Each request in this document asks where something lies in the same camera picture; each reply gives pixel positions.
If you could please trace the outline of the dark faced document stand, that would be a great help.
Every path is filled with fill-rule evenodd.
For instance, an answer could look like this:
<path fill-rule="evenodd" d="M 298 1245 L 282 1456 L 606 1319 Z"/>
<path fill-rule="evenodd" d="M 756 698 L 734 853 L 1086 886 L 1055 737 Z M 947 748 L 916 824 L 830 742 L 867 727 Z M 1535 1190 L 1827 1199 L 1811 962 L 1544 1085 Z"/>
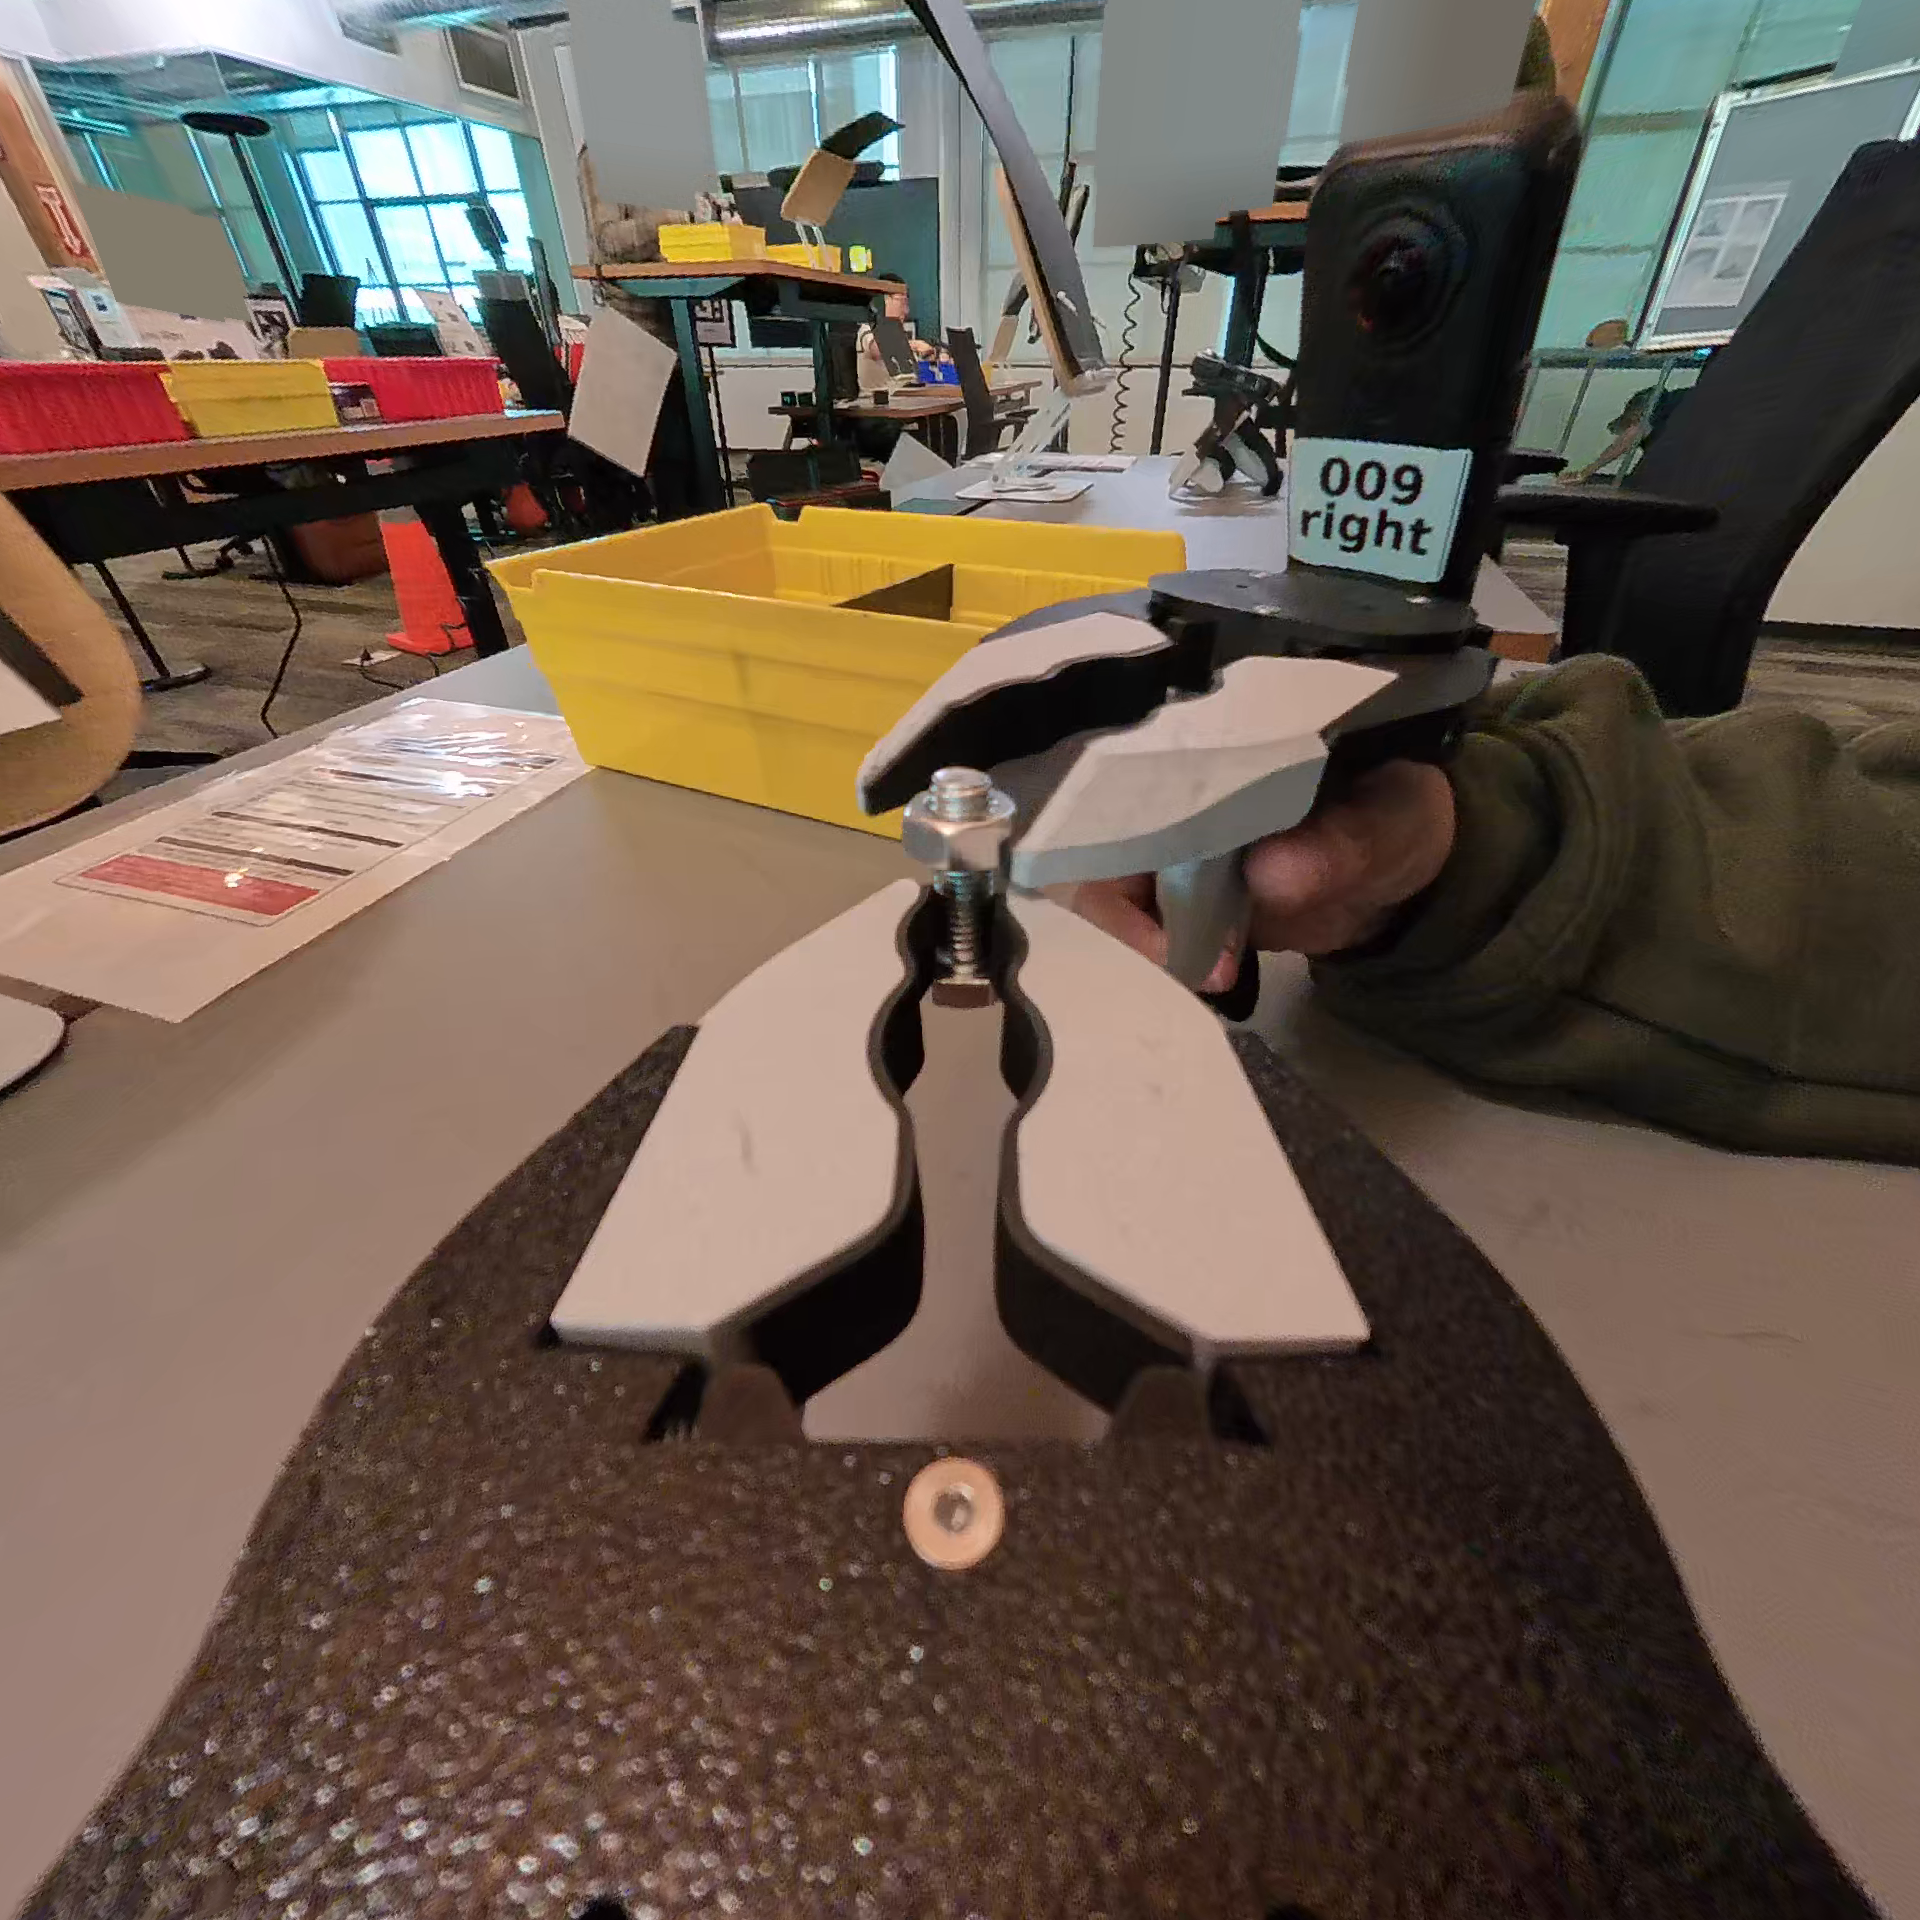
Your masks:
<path fill-rule="evenodd" d="M 1089 489 L 1093 475 L 1047 467 L 1046 461 L 1062 432 L 1070 432 L 1071 407 L 1086 397 L 1104 397 L 1115 384 L 1080 255 L 969 7 L 907 3 L 907 10 L 990 133 L 997 164 L 996 194 L 1003 219 L 1055 378 L 1052 394 L 1030 417 L 1012 450 L 993 465 L 990 497 L 1070 504 Z"/>

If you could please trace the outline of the green leg standing desk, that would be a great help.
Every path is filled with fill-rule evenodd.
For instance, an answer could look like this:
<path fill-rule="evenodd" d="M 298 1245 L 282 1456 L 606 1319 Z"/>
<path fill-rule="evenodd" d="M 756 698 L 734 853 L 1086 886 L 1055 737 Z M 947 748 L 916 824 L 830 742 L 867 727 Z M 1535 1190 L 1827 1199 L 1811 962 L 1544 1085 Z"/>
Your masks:
<path fill-rule="evenodd" d="M 715 445 L 715 407 L 703 348 L 693 328 L 693 306 L 712 302 L 741 304 L 752 316 L 778 316 L 808 325 L 813 342 L 813 394 L 816 424 L 830 435 L 830 407 L 839 401 L 829 364 L 829 328 L 850 328 L 882 315 L 892 282 L 875 275 L 836 275 L 823 268 L 782 265 L 768 258 L 752 259 L 648 259 L 648 265 L 571 265 L 571 282 L 589 283 L 594 295 L 608 287 L 636 302 L 669 306 L 675 361 L 687 411 L 687 457 L 685 492 L 691 514 L 715 514 L 727 504 L 727 482 Z"/>

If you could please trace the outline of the grey desk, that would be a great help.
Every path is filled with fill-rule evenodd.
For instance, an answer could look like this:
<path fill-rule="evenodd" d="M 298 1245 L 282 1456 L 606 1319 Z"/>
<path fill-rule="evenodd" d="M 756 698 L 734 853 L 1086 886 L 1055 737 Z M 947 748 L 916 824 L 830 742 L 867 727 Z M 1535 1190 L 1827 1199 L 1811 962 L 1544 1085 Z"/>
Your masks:
<path fill-rule="evenodd" d="M 589 776 L 2 1100 L 2 1913 L 145 1744 L 283 1451 L 440 1234 L 899 853 Z M 1466 1090 L 1270 962 L 1257 1029 L 1504 1270 L 1818 1825 L 1916 1917 L 1916 1172 Z"/>

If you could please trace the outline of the silver bolt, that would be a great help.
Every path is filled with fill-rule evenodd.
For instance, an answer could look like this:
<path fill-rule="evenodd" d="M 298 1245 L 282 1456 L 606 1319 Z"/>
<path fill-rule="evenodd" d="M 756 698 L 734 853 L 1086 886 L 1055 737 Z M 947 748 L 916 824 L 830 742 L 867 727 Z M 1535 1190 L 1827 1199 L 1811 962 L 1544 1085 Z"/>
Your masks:
<path fill-rule="evenodd" d="M 927 782 L 954 814 L 974 807 L 974 796 L 996 787 L 984 770 L 969 765 L 937 769 Z M 993 1004 L 996 989 L 990 975 L 993 903 L 996 876 L 932 876 L 935 893 L 947 903 L 944 978 L 935 984 L 935 1003 L 947 1009 Z"/>

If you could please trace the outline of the person's right hand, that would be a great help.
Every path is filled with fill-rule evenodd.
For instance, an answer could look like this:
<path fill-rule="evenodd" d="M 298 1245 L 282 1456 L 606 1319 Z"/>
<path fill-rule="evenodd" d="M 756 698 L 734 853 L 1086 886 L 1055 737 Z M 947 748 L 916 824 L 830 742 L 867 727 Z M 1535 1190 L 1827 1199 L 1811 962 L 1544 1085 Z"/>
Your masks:
<path fill-rule="evenodd" d="M 1301 824 L 1242 859 L 1244 926 L 1207 975 L 1229 991 L 1244 950 L 1340 954 L 1376 943 L 1441 876 L 1455 838 L 1449 770 L 1386 760 L 1323 800 Z"/>

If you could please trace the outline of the wooden top workbench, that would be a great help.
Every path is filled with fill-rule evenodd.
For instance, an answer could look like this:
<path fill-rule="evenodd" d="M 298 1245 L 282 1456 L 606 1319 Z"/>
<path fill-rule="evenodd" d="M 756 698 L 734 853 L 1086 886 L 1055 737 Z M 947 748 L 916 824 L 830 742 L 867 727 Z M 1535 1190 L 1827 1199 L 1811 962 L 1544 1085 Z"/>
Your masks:
<path fill-rule="evenodd" d="M 2 497 L 71 569 L 407 506 L 446 569 L 475 651 L 499 658 L 510 641 L 465 512 L 505 495 L 522 454 L 559 435 L 559 411 L 500 411 L 7 454 Z"/>

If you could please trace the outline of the red label laminated sheet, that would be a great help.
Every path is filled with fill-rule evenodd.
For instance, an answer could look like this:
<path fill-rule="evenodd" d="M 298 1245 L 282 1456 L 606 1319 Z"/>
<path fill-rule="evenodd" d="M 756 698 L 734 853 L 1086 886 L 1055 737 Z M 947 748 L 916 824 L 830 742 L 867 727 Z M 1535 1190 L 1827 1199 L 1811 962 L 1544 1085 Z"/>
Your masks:
<path fill-rule="evenodd" d="M 2 876 L 2 978 L 194 1018 L 585 770 L 555 716 L 404 700 Z"/>

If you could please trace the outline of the grey notice board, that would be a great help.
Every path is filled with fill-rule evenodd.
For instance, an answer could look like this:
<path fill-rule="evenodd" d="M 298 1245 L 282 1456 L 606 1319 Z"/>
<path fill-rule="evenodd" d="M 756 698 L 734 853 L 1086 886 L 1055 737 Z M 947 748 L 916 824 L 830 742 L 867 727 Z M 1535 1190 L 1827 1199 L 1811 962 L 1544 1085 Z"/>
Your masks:
<path fill-rule="evenodd" d="M 1637 348 L 1721 348 L 1799 248 L 1851 157 L 1916 138 L 1916 59 L 1716 98 Z"/>

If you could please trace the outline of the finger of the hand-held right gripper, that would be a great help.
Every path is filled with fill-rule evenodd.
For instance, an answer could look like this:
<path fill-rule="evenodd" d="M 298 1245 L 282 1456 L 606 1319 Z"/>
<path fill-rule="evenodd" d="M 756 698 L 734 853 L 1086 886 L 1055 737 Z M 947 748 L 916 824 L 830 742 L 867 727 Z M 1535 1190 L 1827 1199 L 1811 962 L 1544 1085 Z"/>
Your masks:
<path fill-rule="evenodd" d="M 1220 617 L 1161 624 L 1081 611 L 961 654 L 875 742 L 856 776 L 863 814 L 900 811 L 947 769 L 981 770 L 1033 838 L 1046 805 L 1094 742 L 1123 737 L 1214 686 Z"/>
<path fill-rule="evenodd" d="M 1007 853 L 1022 893 L 1159 876 L 1299 824 L 1326 735 L 1397 687 L 1376 663 L 1239 658 L 1207 696 L 1093 737 Z"/>

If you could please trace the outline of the wood-edged grey table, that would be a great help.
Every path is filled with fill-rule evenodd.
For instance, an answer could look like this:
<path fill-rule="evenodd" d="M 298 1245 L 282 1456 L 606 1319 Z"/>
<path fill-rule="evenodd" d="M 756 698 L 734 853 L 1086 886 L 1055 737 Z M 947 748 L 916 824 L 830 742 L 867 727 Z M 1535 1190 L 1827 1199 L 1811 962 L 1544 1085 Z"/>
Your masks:
<path fill-rule="evenodd" d="M 981 467 L 954 467 L 927 476 L 922 492 L 896 497 L 892 506 L 922 516 L 1180 534 L 1190 569 L 1280 571 L 1286 565 L 1286 495 L 1261 497 L 1244 482 L 1229 483 L 1221 495 L 1171 495 L 1171 467 L 1174 461 L 1165 454 L 1139 454 L 1115 472 L 1070 472 L 1070 482 L 1089 482 L 1070 500 L 996 495 L 981 482 Z M 1553 658 L 1553 617 L 1496 561 L 1479 565 L 1473 607 L 1489 628 L 1496 654 L 1529 663 Z"/>

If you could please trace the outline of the red parts bin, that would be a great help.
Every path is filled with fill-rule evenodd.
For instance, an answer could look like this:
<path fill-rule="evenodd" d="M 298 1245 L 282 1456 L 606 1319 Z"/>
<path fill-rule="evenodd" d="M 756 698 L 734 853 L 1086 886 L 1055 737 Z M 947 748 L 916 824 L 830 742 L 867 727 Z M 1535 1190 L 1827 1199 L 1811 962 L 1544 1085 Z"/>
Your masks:
<path fill-rule="evenodd" d="M 189 438 L 165 361 L 2 361 L 2 457 Z"/>
<path fill-rule="evenodd" d="M 499 364 L 470 354 L 329 354 L 329 384 L 368 388 L 381 420 L 488 417 L 505 411 Z"/>

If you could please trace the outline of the black floor lamp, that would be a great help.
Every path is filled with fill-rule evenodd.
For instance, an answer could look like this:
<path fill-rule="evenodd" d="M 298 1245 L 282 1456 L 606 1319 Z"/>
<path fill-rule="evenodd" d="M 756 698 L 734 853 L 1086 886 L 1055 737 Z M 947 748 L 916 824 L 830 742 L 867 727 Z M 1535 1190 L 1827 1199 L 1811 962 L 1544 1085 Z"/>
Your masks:
<path fill-rule="evenodd" d="M 293 304 L 302 272 L 269 201 L 265 159 L 253 155 L 269 140 L 269 123 L 244 109 L 201 107 L 185 113 L 185 131 L 240 277 L 253 290 L 278 287 Z"/>

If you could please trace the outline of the silver hex nut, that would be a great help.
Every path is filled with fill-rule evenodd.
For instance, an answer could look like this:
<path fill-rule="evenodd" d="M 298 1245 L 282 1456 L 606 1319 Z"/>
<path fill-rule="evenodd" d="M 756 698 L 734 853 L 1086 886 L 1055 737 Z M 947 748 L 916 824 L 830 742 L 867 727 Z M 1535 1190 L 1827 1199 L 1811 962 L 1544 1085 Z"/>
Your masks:
<path fill-rule="evenodd" d="M 954 814 L 935 792 L 916 796 L 900 811 L 900 853 L 927 876 L 1003 876 L 1014 830 L 1014 800 L 984 787 L 969 814 Z"/>

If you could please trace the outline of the person's right forearm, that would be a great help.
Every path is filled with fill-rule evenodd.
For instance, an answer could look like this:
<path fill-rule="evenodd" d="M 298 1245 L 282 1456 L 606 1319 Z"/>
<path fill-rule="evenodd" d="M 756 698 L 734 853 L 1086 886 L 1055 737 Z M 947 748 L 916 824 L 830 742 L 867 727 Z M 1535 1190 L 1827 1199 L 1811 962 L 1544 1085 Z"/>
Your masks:
<path fill-rule="evenodd" d="M 1575 658 L 1496 686 L 1449 777 L 1434 887 L 1308 962 L 1336 1018 L 1721 1150 L 1916 1164 L 1916 718 L 1663 718 Z"/>

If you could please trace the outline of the large yellow storage bin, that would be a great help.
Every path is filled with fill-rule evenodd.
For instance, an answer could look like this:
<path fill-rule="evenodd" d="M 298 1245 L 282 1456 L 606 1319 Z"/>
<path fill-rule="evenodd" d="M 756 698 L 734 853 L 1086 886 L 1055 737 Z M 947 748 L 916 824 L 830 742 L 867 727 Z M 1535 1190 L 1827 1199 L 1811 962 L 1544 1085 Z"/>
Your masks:
<path fill-rule="evenodd" d="M 953 565 L 953 622 L 839 601 Z M 1180 534 L 772 504 L 491 561 L 582 759 L 899 840 L 867 748 L 961 651 L 1187 569 Z"/>

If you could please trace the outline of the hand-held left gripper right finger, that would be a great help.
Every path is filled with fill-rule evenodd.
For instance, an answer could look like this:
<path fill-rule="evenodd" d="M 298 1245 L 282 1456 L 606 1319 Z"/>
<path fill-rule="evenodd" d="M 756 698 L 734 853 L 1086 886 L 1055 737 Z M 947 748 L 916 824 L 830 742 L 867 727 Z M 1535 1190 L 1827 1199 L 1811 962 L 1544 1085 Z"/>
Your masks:
<path fill-rule="evenodd" d="M 1371 1329 L 1229 1029 L 1047 898 L 1003 915 L 996 1308 L 1115 1412 L 1151 1368 L 1342 1357 Z"/>

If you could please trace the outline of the black office chair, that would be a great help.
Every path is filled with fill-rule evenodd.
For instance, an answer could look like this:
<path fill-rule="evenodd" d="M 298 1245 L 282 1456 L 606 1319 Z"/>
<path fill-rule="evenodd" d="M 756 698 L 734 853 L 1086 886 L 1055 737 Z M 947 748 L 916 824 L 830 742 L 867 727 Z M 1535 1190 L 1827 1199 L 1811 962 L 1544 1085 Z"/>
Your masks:
<path fill-rule="evenodd" d="M 1818 520 L 1916 405 L 1916 140 L 1862 142 L 1735 335 L 1602 489 L 1507 483 L 1566 550 L 1553 662 L 1618 658 L 1670 718 L 1740 703 Z"/>

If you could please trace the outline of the orange traffic cone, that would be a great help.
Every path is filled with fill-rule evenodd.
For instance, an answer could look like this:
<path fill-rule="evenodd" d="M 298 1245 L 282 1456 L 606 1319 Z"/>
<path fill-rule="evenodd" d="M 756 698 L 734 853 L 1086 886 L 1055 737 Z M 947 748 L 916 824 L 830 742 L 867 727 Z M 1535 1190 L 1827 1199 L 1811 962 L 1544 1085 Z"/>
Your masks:
<path fill-rule="evenodd" d="M 417 516 L 381 516 L 377 531 L 398 601 L 387 648 L 430 662 L 469 651 L 469 614 L 430 531 Z"/>

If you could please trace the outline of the black grey gripper device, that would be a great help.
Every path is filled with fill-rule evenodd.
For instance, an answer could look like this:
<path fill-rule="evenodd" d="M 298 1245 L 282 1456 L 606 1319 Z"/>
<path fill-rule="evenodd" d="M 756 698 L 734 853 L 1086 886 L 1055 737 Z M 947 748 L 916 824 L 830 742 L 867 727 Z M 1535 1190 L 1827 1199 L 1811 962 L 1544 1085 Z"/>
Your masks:
<path fill-rule="evenodd" d="M 1170 475 L 1170 497 L 1220 497 L 1244 482 L 1260 497 L 1280 497 L 1286 483 L 1286 432 L 1293 415 L 1293 367 L 1280 375 L 1197 354 L 1190 397 L 1207 397 L 1209 424 Z"/>

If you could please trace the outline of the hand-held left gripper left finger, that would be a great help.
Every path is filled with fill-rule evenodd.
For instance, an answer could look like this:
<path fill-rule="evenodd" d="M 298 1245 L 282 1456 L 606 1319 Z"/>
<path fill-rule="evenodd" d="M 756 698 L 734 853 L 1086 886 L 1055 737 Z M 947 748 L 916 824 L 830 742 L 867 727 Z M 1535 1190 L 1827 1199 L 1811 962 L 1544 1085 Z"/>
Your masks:
<path fill-rule="evenodd" d="M 922 905 L 899 878 L 707 1009 L 559 1294 L 559 1342 L 756 1363 L 808 1403 L 907 1327 Z"/>

